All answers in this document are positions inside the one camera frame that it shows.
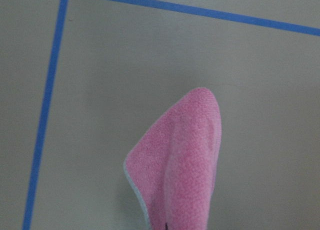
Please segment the pink microfiber cloth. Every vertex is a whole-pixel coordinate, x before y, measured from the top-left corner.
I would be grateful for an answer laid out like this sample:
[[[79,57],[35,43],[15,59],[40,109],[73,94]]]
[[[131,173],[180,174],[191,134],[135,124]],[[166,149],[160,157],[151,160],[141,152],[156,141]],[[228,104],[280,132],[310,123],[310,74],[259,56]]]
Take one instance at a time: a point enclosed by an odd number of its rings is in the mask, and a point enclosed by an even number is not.
[[[219,105],[207,88],[189,91],[128,153],[125,175],[147,229],[206,229],[222,137]]]

